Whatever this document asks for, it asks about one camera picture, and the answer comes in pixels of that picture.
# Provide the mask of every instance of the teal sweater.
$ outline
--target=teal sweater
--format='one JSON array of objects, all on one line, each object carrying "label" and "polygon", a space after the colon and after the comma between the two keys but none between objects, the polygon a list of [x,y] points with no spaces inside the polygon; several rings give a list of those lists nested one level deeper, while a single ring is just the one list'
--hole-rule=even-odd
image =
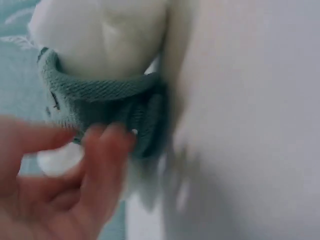
[{"label": "teal sweater", "polygon": [[41,50],[37,64],[48,99],[48,120],[76,128],[74,142],[80,143],[92,124],[120,122],[137,132],[133,159],[145,161],[161,152],[168,126],[168,95],[159,73],[118,80],[76,78],[61,71],[58,55],[48,48]]}]

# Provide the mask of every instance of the white fur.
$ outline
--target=white fur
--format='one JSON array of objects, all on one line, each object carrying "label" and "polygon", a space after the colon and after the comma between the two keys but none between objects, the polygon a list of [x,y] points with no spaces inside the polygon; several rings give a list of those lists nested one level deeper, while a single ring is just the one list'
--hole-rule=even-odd
[{"label": "white fur", "polygon": [[[156,57],[167,23],[167,0],[42,0],[29,32],[34,42],[54,49],[65,73],[88,79],[121,79],[143,74]],[[82,158],[73,143],[40,152],[47,175],[60,175]],[[122,197],[135,190],[141,170],[132,162]]]}]

